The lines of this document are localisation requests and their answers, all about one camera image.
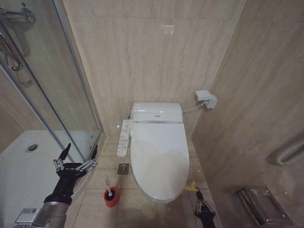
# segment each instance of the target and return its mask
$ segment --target toilet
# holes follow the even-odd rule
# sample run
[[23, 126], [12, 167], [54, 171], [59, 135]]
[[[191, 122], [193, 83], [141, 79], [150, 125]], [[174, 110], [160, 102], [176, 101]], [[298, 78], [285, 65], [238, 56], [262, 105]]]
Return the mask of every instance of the toilet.
[[189, 172], [181, 106], [135, 102], [130, 120], [131, 165], [139, 189], [157, 204], [175, 200]]

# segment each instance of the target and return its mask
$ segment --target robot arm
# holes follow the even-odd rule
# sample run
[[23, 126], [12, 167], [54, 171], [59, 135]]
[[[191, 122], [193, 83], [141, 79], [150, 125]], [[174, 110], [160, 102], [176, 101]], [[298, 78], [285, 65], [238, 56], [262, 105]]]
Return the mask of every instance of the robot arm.
[[54, 160], [59, 181], [52, 194], [44, 200], [41, 209], [24, 208], [18, 216], [14, 228], [63, 228], [66, 212], [72, 203], [71, 196], [78, 178], [85, 176], [97, 166], [97, 146], [91, 160], [85, 163], [64, 163], [71, 144], [65, 148], [58, 159]]

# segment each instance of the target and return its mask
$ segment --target white power plug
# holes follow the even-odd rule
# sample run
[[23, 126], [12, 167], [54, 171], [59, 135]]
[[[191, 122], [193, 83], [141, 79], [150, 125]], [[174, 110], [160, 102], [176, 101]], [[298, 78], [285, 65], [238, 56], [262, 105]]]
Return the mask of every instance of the white power plug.
[[203, 101], [208, 109], [215, 107], [218, 100], [208, 90], [199, 90], [196, 91], [195, 93], [197, 100]]

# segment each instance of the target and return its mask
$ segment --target toilet tank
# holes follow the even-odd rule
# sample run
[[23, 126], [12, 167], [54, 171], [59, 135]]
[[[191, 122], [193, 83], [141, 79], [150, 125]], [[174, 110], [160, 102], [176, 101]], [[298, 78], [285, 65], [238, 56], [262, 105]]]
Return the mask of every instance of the toilet tank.
[[179, 103], [135, 102], [131, 119], [139, 123], [182, 123]]

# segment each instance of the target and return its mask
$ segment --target toilet control panel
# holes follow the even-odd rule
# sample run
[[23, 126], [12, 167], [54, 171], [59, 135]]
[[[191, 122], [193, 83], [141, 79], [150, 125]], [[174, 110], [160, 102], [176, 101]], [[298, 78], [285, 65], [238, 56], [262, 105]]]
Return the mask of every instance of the toilet control panel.
[[119, 158], [125, 158], [127, 155], [132, 123], [133, 120], [123, 120], [122, 131], [120, 132], [117, 148], [117, 157]]

